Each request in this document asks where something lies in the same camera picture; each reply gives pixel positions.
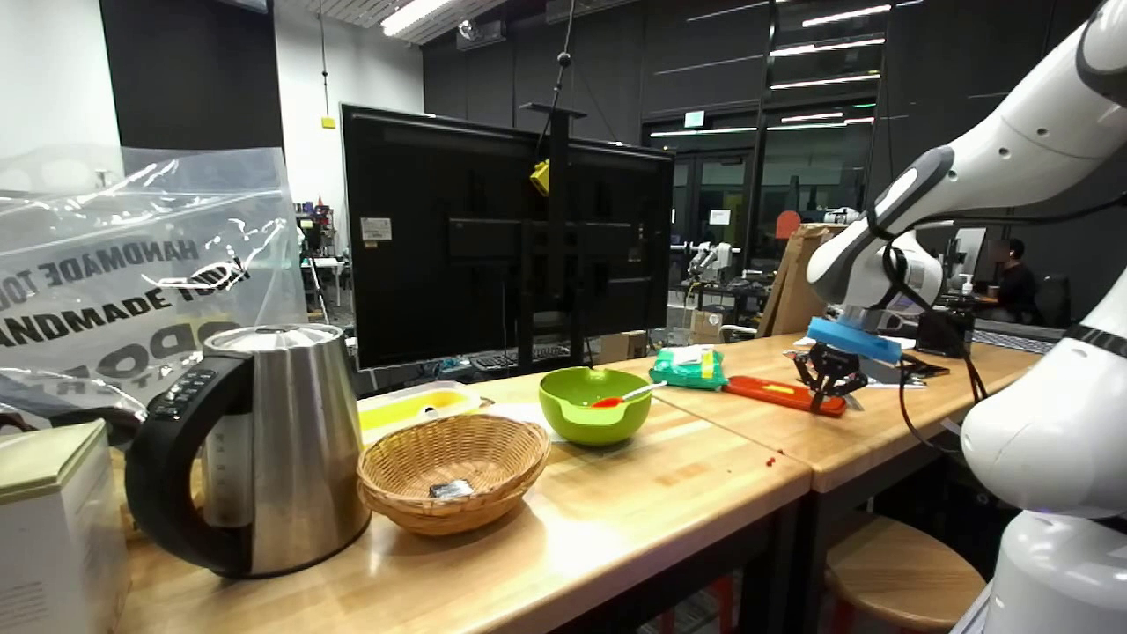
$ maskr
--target wooden table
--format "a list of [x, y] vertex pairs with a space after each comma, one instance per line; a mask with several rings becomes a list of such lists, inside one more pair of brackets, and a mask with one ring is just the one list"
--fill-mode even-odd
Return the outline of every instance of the wooden table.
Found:
[[[724, 373], [796, 380], [796, 366], [789, 359], [791, 348], [796, 337], [724, 345]], [[937, 437], [944, 424], [956, 424], [973, 406], [973, 386], [960, 359], [923, 359], [951, 370], [946, 377], [929, 377], [923, 386], [908, 386], [904, 397], [917, 431], [923, 437]], [[1039, 356], [974, 345], [973, 359], [986, 390], [1001, 390]], [[856, 508], [937, 459], [937, 452], [923, 446], [902, 424], [896, 386], [856, 390], [858, 407], [843, 419], [708, 390], [667, 386], [659, 397], [809, 464], [812, 492], [802, 500], [796, 524], [791, 574], [800, 592], [789, 594], [789, 612], [796, 615], [789, 632], [817, 632], [824, 554], [856, 524]]]
[[[479, 384], [533, 400], [534, 377]], [[551, 632], [661, 608], [654, 578], [683, 561], [737, 568], [809, 491], [809, 468], [731, 431], [654, 400], [619, 452], [553, 445], [524, 508], [479, 534], [417, 540], [372, 517], [339, 558], [284, 578], [220, 582], [150, 544], [127, 554], [116, 632]]]

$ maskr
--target stainless steel kettle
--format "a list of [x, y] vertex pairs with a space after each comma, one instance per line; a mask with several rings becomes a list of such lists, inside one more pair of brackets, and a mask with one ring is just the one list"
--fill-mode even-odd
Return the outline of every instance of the stainless steel kettle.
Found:
[[[203, 504], [190, 495], [203, 461]], [[344, 337], [330, 323], [237, 329], [164, 393], [127, 452], [127, 500], [164, 549], [221, 578], [284, 574], [371, 520]]]

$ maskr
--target computer monitor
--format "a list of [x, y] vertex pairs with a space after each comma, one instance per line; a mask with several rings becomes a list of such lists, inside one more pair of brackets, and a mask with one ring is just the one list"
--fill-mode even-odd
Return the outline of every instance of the computer monitor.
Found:
[[667, 323], [667, 156], [574, 140], [568, 222], [551, 222], [528, 130], [344, 107], [343, 135], [362, 366], [514, 348], [534, 323]]

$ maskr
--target woven bread basket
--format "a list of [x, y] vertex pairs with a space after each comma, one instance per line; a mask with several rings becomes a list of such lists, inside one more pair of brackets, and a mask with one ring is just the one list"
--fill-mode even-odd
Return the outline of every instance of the woven bread basket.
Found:
[[539, 425], [483, 412], [446, 414], [366, 446], [358, 491], [405, 532], [457, 534], [511, 513], [547, 459]]

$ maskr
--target kettle handle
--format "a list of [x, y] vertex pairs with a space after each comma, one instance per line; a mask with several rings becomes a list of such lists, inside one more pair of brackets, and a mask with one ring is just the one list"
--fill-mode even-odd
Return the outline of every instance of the kettle handle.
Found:
[[251, 412], [251, 359], [203, 359], [164, 393], [127, 452], [127, 500], [139, 524], [164, 549], [221, 578], [251, 574], [251, 524], [214, 527], [190, 500], [190, 464], [224, 412]]

